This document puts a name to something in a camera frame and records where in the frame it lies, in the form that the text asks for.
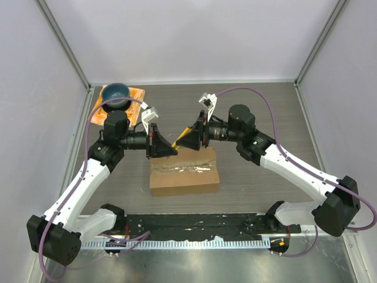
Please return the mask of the brown cardboard express box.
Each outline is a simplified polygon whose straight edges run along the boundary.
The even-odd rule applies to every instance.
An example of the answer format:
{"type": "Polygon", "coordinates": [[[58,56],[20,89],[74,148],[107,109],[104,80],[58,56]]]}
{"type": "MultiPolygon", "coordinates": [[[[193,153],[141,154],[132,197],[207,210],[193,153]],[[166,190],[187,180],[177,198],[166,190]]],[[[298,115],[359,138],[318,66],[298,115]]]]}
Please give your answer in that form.
{"type": "Polygon", "coordinates": [[[176,156],[151,159],[150,190],[153,196],[213,193],[219,187],[214,147],[199,151],[181,147],[176,156]]]}

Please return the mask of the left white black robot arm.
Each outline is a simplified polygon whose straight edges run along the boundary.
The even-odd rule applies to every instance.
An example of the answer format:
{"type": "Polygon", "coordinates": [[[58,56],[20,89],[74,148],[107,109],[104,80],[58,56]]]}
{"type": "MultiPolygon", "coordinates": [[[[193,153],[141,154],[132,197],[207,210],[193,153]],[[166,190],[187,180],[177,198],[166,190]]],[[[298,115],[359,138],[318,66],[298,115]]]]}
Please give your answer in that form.
{"type": "Polygon", "coordinates": [[[177,150],[160,134],[157,110],[149,107],[141,114],[143,131],[129,128],[121,110],[112,111],[104,121],[97,141],[87,149],[83,164],[59,199],[42,216],[27,221],[31,248],[40,260],[51,259],[70,265],[80,248],[97,235],[109,231],[119,235],[125,229],[123,209],[105,204],[96,213],[79,219],[80,213],[100,184],[113,172],[126,150],[145,150],[147,158],[177,155],[177,150]]]}

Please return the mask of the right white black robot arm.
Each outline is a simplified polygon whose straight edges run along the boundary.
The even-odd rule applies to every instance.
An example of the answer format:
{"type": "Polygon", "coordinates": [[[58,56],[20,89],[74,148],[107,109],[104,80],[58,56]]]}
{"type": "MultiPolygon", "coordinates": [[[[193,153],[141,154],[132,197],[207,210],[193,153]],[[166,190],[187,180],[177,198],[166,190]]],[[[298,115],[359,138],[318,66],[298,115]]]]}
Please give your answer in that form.
{"type": "Polygon", "coordinates": [[[326,174],[290,155],[259,131],[255,116],[242,104],[230,107],[227,121],[201,111],[197,121],[176,145],[192,150],[208,147],[211,140],[235,142],[242,158],[282,176],[312,198],[310,202],[276,202],[268,211],[266,226],[274,233],[290,225],[316,225],[331,236],[341,236],[360,210],[357,183],[326,174]]]}

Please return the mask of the yellow utility knife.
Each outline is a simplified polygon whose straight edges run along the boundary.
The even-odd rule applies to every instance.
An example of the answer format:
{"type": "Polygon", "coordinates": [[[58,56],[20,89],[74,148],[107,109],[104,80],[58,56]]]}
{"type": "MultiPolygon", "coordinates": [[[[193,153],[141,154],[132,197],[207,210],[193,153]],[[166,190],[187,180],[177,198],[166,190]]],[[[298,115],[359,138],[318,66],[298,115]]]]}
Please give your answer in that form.
{"type": "Polygon", "coordinates": [[[189,132],[191,132],[191,128],[190,127],[186,127],[182,133],[178,136],[178,138],[176,138],[176,140],[174,141],[174,143],[172,144],[172,147],[175,148],[176,150],[179,148],[179,145],[177,144],[177,142],[182,138],[184,137],[185,135],[187,135],[189,132]]]}

